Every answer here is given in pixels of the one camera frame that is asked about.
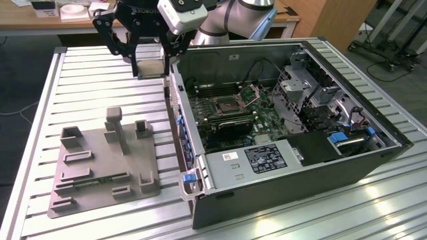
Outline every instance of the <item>floor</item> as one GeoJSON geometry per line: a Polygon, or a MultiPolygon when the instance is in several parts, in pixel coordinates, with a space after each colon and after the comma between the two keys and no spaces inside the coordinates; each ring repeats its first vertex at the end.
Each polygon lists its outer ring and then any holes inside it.
{"type": "MultiPolygon", "coordinates": [[[[386,11],[387,6],[372,10],[367,18],[372,27],[380,21],[386,11]]],[[[394,23],[400,16],[395,12],[390,22],[394,23]]],[[[398,43],[404,41],[416,24],[418,22],[411,20],[408,27],[396,39],[398,43]]],[[[384,33],[388,32],[390,27],[383,29],[384,33]]],[[[414,41],[414,46],[418,47],[426,39],[427,28],[424,27],[414,41]]],[[[0,46],[1,113],[15,112],[39,100],[53,49],[60,46],[61,42],[56,36],[9,37],[5,44],[0,46]]],[[[367,66],[383,60],[363,49],[346,53],[346,56],[363,71],[366,71],[367,66]]],[[[427,125],[427,111],[424,110],[427,106],[427,54],[420,59],[423,66],[418,66],[411,74],[392,83],[375,82],[415,118],[427,125]]],[[[390,80],[407,72],[398,69],[394,73],[390,73],[383,66],[378,65],[372,67],[371,73],[378,78],[390,80]]],[[[23,114],[32,121],[35,113],[36,107],[32,107],[23,114]]],[[[0,222],[8,204],[11,185],[15,181],[29,130],[31,125],[19,114],[0,116],[0,222]]]]}

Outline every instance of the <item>barcode sticker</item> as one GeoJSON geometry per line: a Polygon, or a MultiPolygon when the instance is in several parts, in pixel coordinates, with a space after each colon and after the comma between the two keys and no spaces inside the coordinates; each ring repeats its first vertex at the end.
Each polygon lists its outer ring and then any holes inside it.
{"type": "Polygon", "coordinates": [[[224,153],[221,155],[221,157],[224,158],[224,161],[232,160],[232,159],[237,159],[237,153],[236,152],[229,152],[229,153],[224,153]]]}

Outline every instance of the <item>white box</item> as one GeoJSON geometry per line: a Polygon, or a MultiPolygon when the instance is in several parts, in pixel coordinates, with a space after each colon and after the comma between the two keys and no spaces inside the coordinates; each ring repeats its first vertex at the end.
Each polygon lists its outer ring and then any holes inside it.
{"type": "Polygon", "coordinates": [[[95,10],[97,9],[108,10],[108,7],[109,7],[108,2],[92,2],[91,6],[88,7],[88,17],[92,19],[95,10]]]}
{"type": "Polygon", "coordinates": [[[59,17],[59,8],[55,1],[32,1],[31,2],[37,18],[59,17]]]}
{"type": "Polygon", "coordinates": [[[77,4],[68,4],[60,8],[60,21],[63,23],[88,21],[88,9],[77,4]]]}
{"type": "Polygon", "coordinates": [[[367,25],[366,23],[363,23],[359,28],[359,32],[358,32],[354,40],[358,40],[359,42],[364,43],[372,30],[374,30],[374,28],[370,25],[367,25]]]}

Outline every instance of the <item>power supply label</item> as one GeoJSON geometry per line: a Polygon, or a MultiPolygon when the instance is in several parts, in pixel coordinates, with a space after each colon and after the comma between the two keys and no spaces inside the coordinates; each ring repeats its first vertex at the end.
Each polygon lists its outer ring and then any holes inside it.
{"type": "Polygon", "coordinates": [[[244,153],[256,174],[265,173],[288,166],[276,144],[245,149],[244,153]]]}

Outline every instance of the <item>black cable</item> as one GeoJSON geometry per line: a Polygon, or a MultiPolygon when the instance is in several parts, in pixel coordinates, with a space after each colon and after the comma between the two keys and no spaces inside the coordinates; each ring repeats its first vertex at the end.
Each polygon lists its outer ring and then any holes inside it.
{"type": "Polygon", "coordinates": [[[4,37],[4,41],[3,43],[0,43],[0,46],[3,46],[7,43],[7,40],[8,40],[8,36],[4,37]]]}
{"type": "Polygon", "coordinates": [[[403,74],[402,76],[394,78],[392,80],[383,80],[383,79],[378,78],[378,77],[370,72],[370,68],[374,67],[375,65],[384,64],[384,63],[390,63],[391,61],[390,61],[390,59],[388,59],[387,57],[384,57],[384,56],[380,55],[379,53],[371,51],[368,48],[366,48],[366,47],[363,47],[363,46],[360,46],[360,47],[362,47],[368,53],[375,54],[375,55],[380,56],[380,57],[384,59],[384,61],[376,62],[376,63],[371,64],[370,66],[367,66],[367,68],[366,68],[366,72],[367,72],[367,73],[371,75],[371,77],[375,78],[378,81],[384,82],[384,83],[391,83],[391,82],[396,81],[398,79],[403,78],[406,75],[411,74],[411,71],[410,71],[408,73],[406,73],[406,74],[403,74]]]}
{"type": "Polygon", "coordinates": [[[368,40],[368,45],[372,47],[372,42],[371,42],[371,38],[370,38],[370,34],[368,34],[368,27],[367,27],[367,23],[364,23],[364,32],[366,32],[366,36],[367,36],[367,40],[368,40]]]}
{"type": "Polygon", "coordinates": [[[356,110],[356,106],[354,106],[352,108],[351,108],[351,110],[350,110],[350,114],[348,114],[348,121],[347,121],[347,125],[350,126],[351,125],[351,123],[352,123],[352,118],[354,118],[354,112],[355,112],[355,110],[356,110]]]}
{"type": "Polygon", "coordinates": [[[305,126],[305,124],[296,123],[296,122],[293,122],[293,121],[288,120],[288,119],[287,119],[287,118],[284,118],[284,117],[283,117],[283,119],[284,119],[285,121],[288,121],[291,124],[300,125],[300,126],[305,126]]]}
{"type": "Polygon", "coordinates": [[[300,109],[303,110],[303,107],[305,107],[305,104],[308,103],[309,99],[313,97],[315,93],[318,92],[320,88],[320,84],[318,84],[312,90],[312,92],[309,93],[308,97],[305,98],[304,102],[301,103],[301,107],[300,109]]]}
{"type": "MultiPolygon", "coordinates": [[[[261,58],[255,59],[255,61],[252,62],[252,65],[251,65],[251,67],[249,67],[249,69],[248,69],[248,71],[247,71],[247,73],[245,73],[245,75],[244,75],[243,81],[241,81],[240,84],[239,84],[240,86],[243,86],[243,85],[245,84],[245,82],[247,82],[247,80],[248,80],[248,78],[249,78],[252,69],[255,68],[255,66],[256,66],[257,63],[263,63],[263,59],[261,59],[261,58]]],[[[263,71],[264,71],[264,64],[263,64],[263,67],[261,67],[261,69],[260,69],[260,73],[259,73],[257,77],[260,77],[260,75],[263,74],[263,71]]]]}
{"type": "MultiPolygon", "coordinates": [[[[243,86],[243,85],[245,84],[245,82],[247,82],[247,80],[248,80],[248,78],[249,78],[252,69],[255,68],[256,64],[257,64],[259,62],[263,62],[263,61],[268,62],[268,63],[275,67],[275,69],[279,71],[280,74],[284,74],[284,72],[281,71],[280,67],[279,67],[268,58],[260,57],[260,58],[255,59],[252,65],[251,65],[251,67],[249,67],[249,69],[248,69],[248,71],[247,71],[247,74],[245,74],[245,76],[244,76],[244,78],[243,78],[243,81],[241,81],[240,84],[239,84],[240,86],[243,86]]],[[[261,71],[260,71],[260,73],[259,73],[259,75],[257,75],[256,78],[259,78],[259,77],[261,76],[263,72],[264,72],[264,64],[261,65],[261,69],[260,69],[260,70],[261,70],[261,71]]]]}
{"type": "Polygon", "coordinates": [[[13,187],[13,183],[0,183],[0,188],[13,187]]]}
{"type": "Polygon", "coordinates": [[[398,79],[403,78],[406,75],[411,74],[411,71],[407,72],[406,74],[403,74],[402,76],[394,78],[392,80],[383,80],[380,78],[378,78],[376,76],[372,75],[372,73],[370,72],[370,68],[374,67],[375,65],[387,63],[387,61],[380,61],[378,63],[371,64],[367,68],[366,68],[366,72],[371,75],[372,78],[375,78],[378,81],[384,82],[384,83],[391,83],[394,81],[396,81],[398,79]]]}

